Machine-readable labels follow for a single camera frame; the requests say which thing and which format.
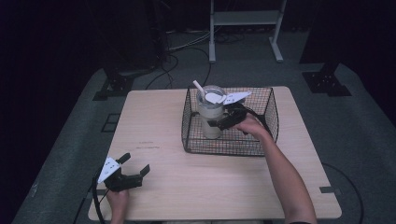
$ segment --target white shelf frame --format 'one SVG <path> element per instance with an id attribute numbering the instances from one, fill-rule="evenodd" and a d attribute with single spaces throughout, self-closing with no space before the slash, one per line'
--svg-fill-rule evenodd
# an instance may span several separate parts
<path id="1" fill-rule="evenodd" d="M 282 24 L 287 0 L 283 0 L 280 10 L 267 11 L 224 11 L 215 12 L 214 0 L 210 2 L 210 39 L 209 61 L 216 62 L 215 26 L 217 25 L 266 25 L 276 26 L 274 35 L 269 37 L 271 48 L 278 63 L 283 62 L 282 54 L 277 46 L 280 25 Z"/>

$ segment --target wooden table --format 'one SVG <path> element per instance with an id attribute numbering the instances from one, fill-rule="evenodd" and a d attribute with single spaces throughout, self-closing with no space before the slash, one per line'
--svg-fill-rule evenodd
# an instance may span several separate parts
<path id="1" fill-rule="evenodd" d="M 241 220 L 283 218 L 263 157 L 186 153 L 181 118 L 187 90 L 131 91 L 108 152 L 130 152 L 122 173 L 136 175 L 147 164 L 143 187 L 130 189 L 129 220 Z M 341 208 L 287 87 L 274 87 L 279 115 L 277 144 L 302 176 L 318 218 L 337 218 Z M 104 199 L 101 211 L 111 219 Z M 97 220 L 92 205 L 89 218 Z"/>

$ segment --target black curtain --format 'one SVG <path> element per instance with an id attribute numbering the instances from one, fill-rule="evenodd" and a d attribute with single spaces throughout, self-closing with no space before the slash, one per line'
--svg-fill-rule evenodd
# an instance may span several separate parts
<path id="1" fill-rule="evenodd" d="M 396 124 L 396 2 L 322 0 L 301 63 L 334 58 L 358 74 Z"/>
<path id="2" fill-rule="evenodd" d="M 79 1 L 0 2 L 0 202 L 10 223 L 91 75 L 100 68 Z"/>

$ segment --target black cable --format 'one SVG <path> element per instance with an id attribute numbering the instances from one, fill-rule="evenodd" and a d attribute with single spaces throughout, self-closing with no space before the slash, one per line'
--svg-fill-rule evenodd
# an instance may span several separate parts
<path id="1" fill-rule="evenodd" d="M 166 72 L 163 72 L 163 73 L 159 74 L 158 76 L 156 76 L 154 79 L 152 79 L 152 80 L 150 81 L 150 83 L 146 86 L 145 90 L 148 90 L 148 89 L 149 89 L 149 86 L 150 86 L 157 78 L 159 78 L 159 77 L 161 77 L 161 76 L 167 74 L 168 72 L 170 72 L 170 71 L 172 71 L 173 69 L 176 68 L 176 66 L 178 65 L 178 58 L 177 58 L 176 56 L 172 55 L 172 54 L 169 54 L 169 56 L 171 56 L 171 57 L 173 57 L 174 59 L 176 59 L 175 65 L 173 65 L 173 66 L 171 67 L 171 69 L 166 70 Z"/>
<path id="2" fill-rule="evenodd" d="M 236 42 L 242 41 L 245 39 L 245 33 L 241 34 L 242 37 L 238 37 L 236 35 L 228 35 L 228 34 L 219 34 L 216 37 L 216 44 L 220 44 L 220 45 L 231 45 L 234 44 Z"/>
<path id="3" fill-rule="evenodd" d="M 106 224 L 105 223 L 105 219 L 103 218 L 102 212 L 100 211 L 100 203 L 99 203 L 99 200 L 98 200 L 98 194 L 97 194 L 97 189 L 96 189 L 97 186 L 98 186 L 98 182 L 97 181 L 98 181 L 98 178 L 99 178 L 101 170 L 102 169 L 99 169 L 96 172 L 96 174 L 94 175 L 93 179 L 92 179 L 92 197 L 93 197 L 93 203 L 95 205 L 96 213 L 97 213 L 97 215 L 99 217 L 99 221 L 102 224 Z"/>
<path id="4" fill-rule="evenodd" d="M 334 169 L 336 172 L 338 172 L 339 174 L 341 174 L 348 182 L 349 184 L 352 186 L 352 188 L 355 190 L 356 195 L 358 196 L 359 199 L 359 203 L 361 205 L 361 217 L 359 218 L 359 224 L 363 223 L 363 218 L 364 218 L 364 206 L 363 206 L 363 199 L 361 198 L 361 194 L 359 193 L 358 188 L 356 188 L 355 184 L 353 184 L 352 180 L 347 177 L 346 174 L 344 174 L 344 172 L 342 172 L 341 170 L 339 170 L 338 168 L 336 168 L 335 166 L 332 166 L 328 163 L 322 162 L 323 165 L 328 166 L 332 169 Z"/>
<path id="5" fill-rule="evenodd" d="M 262 126 L 264 127 L 264 129 L 271 135 L 271 137 L 275 140 L 270 127 L 268 127 L 267 122 L 265 121 L 265 118 L 259 114 L 257 114 L 256 112 L 254 112 L 254 110 L 250 109 L 249 107 L 245 106 L 245 109 L 247 110 L 248 113 L 250 113 L 251 115 L 253 115 L 254 117 L 256 117 L 260 123 L 262 124 Z"/>
<path id="6" fill-rule="evenodd" d="M 102 197 L 102 199 L 99 201 L 99 203 L 101 203 L 102 200 L 106 197 L 106 195 L 108 194 L 108 191 L 109 191 L 109 190 L 110 190 L 110 189 L 107 189 L 107 190 L 106 190 L 105 195 L 103 195 L 103 197 Z"/>
<path id="7" fill-rule="evenodd" d="M 91 191 L 91 189 L 92 189 L 92 185 L 90 185 L 90 187 L 88 188 L 87 194 Z M 82 205 L 84 204 L 85 200 L 87 200 L 87 197 L 84 197 L 84 198 L 81 200 L 81 203 L 79 204 L 79 207 L 78 207 L 78 210 L 77 210 L 77 212 L 76 212 L 76 216 L 75 216 L 75 219 L 74 219 L 74 221 L 73 221 L 73 224 L 76 224 L 76 223 L 77 223 L 77 219 L 78 219 L 79 213 L 81 212 Z"/>
<path id="8" fill-rule="evenodd" d="M 224 9 L 224 11 L 229 11 L 229 6 L 230 6 L 231 2 L 232 2 L 231 0 L 228 1 L 227 6 L 226 6 L 226 8 Z M 231 10 L 234 10 L 234 9 L 235 9 L 236 3 L 237 3 L 237 0 L 234 1 L 234 3 L 233 3 L 233 9 L 231 9 Z M 217 31 L 219 31 L 219 30 L 221 29 L 221 27 L 222 27 L 222 26 L 219 26 L 219 28 L 217 28 L 217 30 L 215 31 L 215 33 L 216 33 Z M 210 37 L 209 32 L 208 32 L 208 31 L 202 31 L 202 32 L 205 32 L 206 34 L 205 34 L 205 35 L 201 35 L 201 37 L 199 37 L 199 38 L 197 38 L 197 39 L 195 39 L 195 40 L 192 40 L 190 43 L 186 44 L 184 47 L 177 47 L 177 49 L 171 49 L 170 51 L 172 51 L 172 50 L 184 49 L 184 48 L 187 48 L 187 47 L 192 46 L 192 45 L 197 45 L 198 43 L 201 43 L 201 42 L 207 40 L 207 39 Z M 182 33 L 182 34 L 189 34 L 189 35 L 196 35 L 196 34 L 194 34 L 194 33 L 187 32 L 187 31 L 182 31 L 181 33 Z"/>
<path id="9" fill-rule="evenodd" d="M 218 35 L 216 35 L 215 37 L 215 42 L 216 44 L 222 44 L 222 43 L 226 43 L 229 39 L 229 36 L 224 34 L 224 33 L 220 33 Z"/>
<path id="10" fill-rule="evenodd" d="M 198 49 L 198 48 L 194 48 L 194 47 L 186 47 L 186 48 L 174 50 L 174 52 L 181 51 L 181 50 L 184 50 L 184 49 L 196 49 L 196 50 L 201 51 L 204 55 L 206 55 L 207 61 L 209 62 L 209 55 L 203 49 Z M 207 71 L 207 74 L 206 74 L 206 77 L 205 77 L 205 81 L 202 83 L 202 86 L 206 85 L 206 82 L 207 82 L 207 79 L 209 78 L 211 70 L 212 70 L 212 64 L 209 63 L 209 69 Z"/>
<path id="11" fill-rule="evenodd" d="M 171 86 L 171 89 L 173 89 L 173 77 L 169 74 L 169 71 L 163 67 L 163 64 L 161 65 L 161 69 L 166 73 L 166 75 L 168 75 L 169 79 L 169 83 L 165 86 L 165 88 L 168 89 L 168 86 Z"/>

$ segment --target cable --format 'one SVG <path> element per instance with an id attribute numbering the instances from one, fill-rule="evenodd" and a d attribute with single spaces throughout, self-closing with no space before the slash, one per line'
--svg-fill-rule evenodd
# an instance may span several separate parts
<path id="1" fill-rule="evenodd" d="M 198 48 L 184 48 L 184 49 L 196 49 L 196 50 L 201 51 L 204 55 L 206 55 L 207 61 L 209 62 L 209 55 L 208 55 L 208 54 L 206 53 L 206 51 L 204 51 L 203 49 L 198 49 Z M 208 71 L 207 71 L 205 80 L 204 80 L 204 82 L 202 83 L 203 86 L 206 85 L 206 82 L 207 82 L 207 79 L 209 78 L 209 75 L 210 75 L 210 71 L 211 71 L 211 70 L 212 70 L 212 64 L 209 63 L 209 69 L 208 69 Z"/>
<path id="2" fill-rule="evenodd" d="M 148 89 L 149 89 L 149 86 L 150 86 L 157 78 L 159 78 L 159 77 L 161 77 L 161 76 L 167 74 L 168 72 L 170 72 L 170 71 L 172 71 L 173 69 L 176 68 L 176 66 L 178 65 L 178 58 L 177 58 L 176 56 L 172 55 L 172 54 L 169 54 L 169 56 L 170 56 L 170 57 L 173 57 L 174 59 L 176 59 L 175 65 L 173 65 L 173 66 L 171 67 L 171 69 L 165 70 L 165 72 L 159 74 L 159 75 L 156 76 L 154 79 L 152 79 L 152 80 L 150 81 L 150 83 L 146 86 L 145 90 L 148 90 Z"/>
<path id="3" fill-rule="evenodd" d="M 335 166 L 332 166 L 328 163 L 322 162 L 323 165 L 328 166 L 330 168 L 333 168 L 336 172 L 338 172 L 339 174 L 341 174 L 348 182 L 349 184 L 352 186 L 352 188 L 355 190 L 356 195 L 358 196 L 359 199 L 359 203 L 361 205 L 361 217 L 359 218 L 359 224 L 363 223 L 363 218 L 364 218 L 364 206 L 363 206 L 363 200 L 361 199 L 361 194 L 359 193 L 358 188 L 356 188 L 355 184 L 353 184 L 352 180 L 350 180 L 349 177 L 347 177 L 346 174 L 344 174 L 344 172 L 342 172 L 341 170 L 337 169 Z"/>
<path id="4" fill-rule="evenodd" d="M 91 191 L 91 189 L 92 189 L 92 185 L 90 185 L 90 187 L 88 188 L 87 194 Z M 73 224 L 77 223 L 77 219 L 78 219 L 79 213 L 81 212 L 82 205 L 84 204 L 85 200 L 87 200 L 87 197 L 82 198 L 81 203 L 79 204 L 78 210 L 76 212 L 76 216 L 75 216 L 75 219 L 73 221 Z"/>
<path id="5" fill-rule="evenodd" d="M 101 170 L 102 170 L 101 168 L 98 169 L 96 174 L 93 176 L 93 179 L 92 179 L 92 197 L 93 197 L 93 203 L 95 205 L 96 213 L 97 213 L 97 215 L 99 217 L 99 221 L 102 224 L 105 224 L 105 219 L 103 218 L 102 212 L 100 211 L 100 202 L 98 200 L 98 194 L 97 194 L 97 189 L 96 189 L 97 186 L 98 186 L 97 181 L 98 181 L 98 178 L 99 178 Z"/>
<path id="6" fill-rule="evenodd" d="M 106 195 L 108 194 L 108 191 L 109 191 L 109 190 L 110 190 L 110 189 L 107 189 L 107 190 L 106 190 L 105 195 L 103 195 L 103 197 L 102 197 L 102 199 L 99 201 L 99 203 L 101 203 L 102 200 L 106 197 Z"/>
<path id="7" fill-rule="evenodd" d="M 250 113 L 251 115 L 253 115 L 254 117 L 256 117 L 260 123 L 262 124 L 262 126 L 264 127 L 264 129 L 271 135 L 271 137 L 275 140 L 273 133 L 271 132 L 270 128 L 268 127 L 267 122 L 265 121 L 265 118 L 259 114 L 257 114 L 254 110 L 252 110 L 251 108 L 245 106 L 245 109 L 247 110 L 248 113 Z"/>
<path id="8" fill-rule="evenodd" d="M 216 36 L 216 44 L 220 45 L 231 45 L 236 42 L 242 41 L 245 39 L 245 32 L 241 34 L 242 37 L 238 37 L 236 35 L 228 35 L 224 33 L 220 33 L 219 35 Z"/>
<path id="9" fill-rule="evenodd" d="M 196 38 L 196 39 L 190 41 L 190 42 L 187 43 L 187 44 L 184 44 L 184 45 L 181 45 L 181 46 L 178 46 L 178 47 L 168 48 L 167 50 L 168 50 L 168 51 L 174 51 L 174 50 L 184 49 L 184 48 L 186 48 L 186 47 L 189 47 L 189 46 L 191 46 L 191 45 L 198 44 L 198 43 L 200 43 L 200 42 L 202 42 L 202 41 L 208 39 L 208 38 L 209 38 L 209 35 L 210 35 L 210 33 L 207 32 L 205 35 L 200 36 L 200 37 L 198 37 L 198 38 Z"/>
<path id="10" fill-rule="evenodd" d="M 161 64 L 161 69 L 166 73 L 166 75 L 168 75 L 168 79 L 169 79 L 169 83 L 168 83 L 168 85 L 165 86 L 165 88 L 168 89 L 168 86 L 171 86 L 170 89 L 173 89 L 173 85 L 172 85 L 172 83 L 173 83 L 173 81 L 174 81 L 173 77 L 169 74 L 169 71 L 166 70 L 166 69 L 163 67 L 163 64 Z"/>

